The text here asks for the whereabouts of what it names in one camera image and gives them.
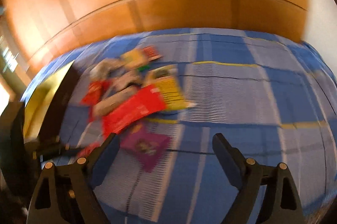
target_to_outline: blue bedsheet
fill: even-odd
[[[92,66],[135,47],[155,45],[163,58],[151,68],[177,64],[179,82],[195,107],[155,114],[150,132],[173,141],[152,173],[119,151],[95,189],[112,223],[220,223],[237,190],[213,153],[222,133],[233,147],[261,164],[285,162],[306,214],[333,196],[336,175],[337,88],[330,69],[308,45],[268,33],[215,28],[153,31],[93,43],[53,60],[37,74],[22,100],[59,67],[75,60],[82,73],[69,102],[61,140],[86,145],[100,139],[102,124],[88,124],[79,104]],[[58,164],[67,164],[60,158]],[[263,199],[260,190],[250,223]]]

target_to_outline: yellow stripe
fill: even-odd
[[[311,72],[311,73],[308,73],[308,74],[313,76],[313,77],[319,77],[321,75],[321,70],[314,71],[314,72]]]
[[[152,118],[146,118],[147,121],[150,122],[157,122],[157,123],[164,123],[164,124],[178,124],[177,120],[164,120],[164,119],[152,119]]]
[[[274,41],[274,40],[266,40],[266,39],[263,39],[263,38],[251,38],[251,37],[243,37],[243,38],[248,38],[248,39],[252,39],[252,40],[264,40],[264,41],[267,41],[267,42],[277,42],[277,43],[280,43],[279,41]]]
[[[228,66],[258,67],[257,64],[229,64],[229,63],[220,63],[218,61],[197,61],[193,64],[219,64],[219,65],[228,65]]]
[[[315,128],[319,126],[326,126],[325,120],[313,121],[313,122],[295,122],[281,124],[283,129],[295,129],[295,128]]]
[[[159,36],[184,36],[184,35],[195,35],[194,33],[183,33],[183,34],[159,34],[159,35],[149,35],[146,36],[147,37],[159,37]]]

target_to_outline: metal screw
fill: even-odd
[[[77,163],[78,163],[78,164],[84,164],[86,161],[87,161],[86,158],[79,158],[79,159],[77,160]]]
[[[283,163],[283,162],[281,162],[280,163],[280,168],[282,169],[282,170],[285,170],[288,166],[285,164],[285,163]]]
[[[51,167],[53,167],[53,163],[52,162],[47,162],[44,167],[46,169],[50,169]]]
[[[246,159],[246,162],[247,162],[249,165],[254,165],[254,164],[255,164],[255,159],[253,159],[253,158],[247,158],[247,159]]]
[[[70,198],[75,198],[75,193],[74,193],[73,190],[69,190],[68,194],[69,194]]]

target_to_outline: black object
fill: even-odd
[[[22,205],[13,200],[6,190],[0,190],[0,223],[26,223],[26,216],[22,211]]]
[[[24,120],[24,103],[9,102],[0,116],[0,169],[11,194],[28,207],[41,173],[41,163],[60,155],[75,156],[82,147],[64,145],[58,136],[43,143],[24,144]]]
[[[33,193],[27,224],[109,224],[92,190],[103,182],[118,150],[119,137],[111,134],[87,158],[71,165],[45,166]]]
[[[337,222],[337,197],[331,203],[328,211],[322,217],[320,224],[332,224]]]
[[[24,103],[9,102],[0,116],[0,168],[12,194],[29,201],[34,186],[22,135],[24,121]]]
[[[212,146],[230,184],[239,190],[223,224],[247,223],[260,185],[267,185],[267,189],[256,223],[305,223],[300,198],[286,164],[271,167],[246,159],[220,133],[214,135]]]
[[[56,138],[59,135],[65,110],[67,109],[69,99],[79,79],[80,75],[78,71],[74,68],[74,65],[71,65],[56,90],[43,118],[38,134],[38,139],[41,143],[45,141],[48,142],[50,139]]]
[[[260,185],[267,185],[267,190],[256,223],[305,223],[287,165],[264,166],[246,159],[222,134],[214,135],[212,144],[229,182],[239,190],[222,223],[247,223]],[[45,166],[33,193],[27,224],[110,223],[92,190],[103,182],[118,150],[119,138],[111,134],[88,158],[79,158],[72,165]]]

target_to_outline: black mount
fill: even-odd
[[[222,134],[212,141],[213,150],[231,185],[239,192],[222,221],[246,224],[261,185],[267,185],[257,224],[304,224],[301,202],[289,168],[260,165],[230,146]],[[93,189],[103,182],[119,150],[111,134],[87,158],[71,165],[47,163],[35,187],[27,224],[108,224]]]
[[[87,158],[63,166],[47,163],[33,192],[27,223],[110,223],[93,189],[103,182],[118,150],[119,138],[111,134]]]
[[[25,104],[9,102],[0,116],[0,169],[12,195],[28,207],[41,174],[41,163],[58,156],[74,156],[82,148],[60,142],[60,137],[24,143]]]
[[[245,158],[218,133],[213,150],[231,185],[239,190],[223,224],[246,224],[261,185],[267,185],[257,224],[304,224],[296,185],[285,163],[276,167],[260,165]]]

